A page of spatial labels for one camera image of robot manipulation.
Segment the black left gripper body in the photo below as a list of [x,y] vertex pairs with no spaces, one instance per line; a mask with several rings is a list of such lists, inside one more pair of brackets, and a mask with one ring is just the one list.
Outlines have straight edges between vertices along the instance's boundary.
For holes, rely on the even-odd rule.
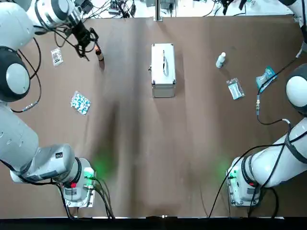
[[92,27],[87,29],[82,21],[79,21],[71,28],[71,33],[77,40],[77,46],[87,47],[90,42],[96,42],[98,40],[98,34],[96,31]]

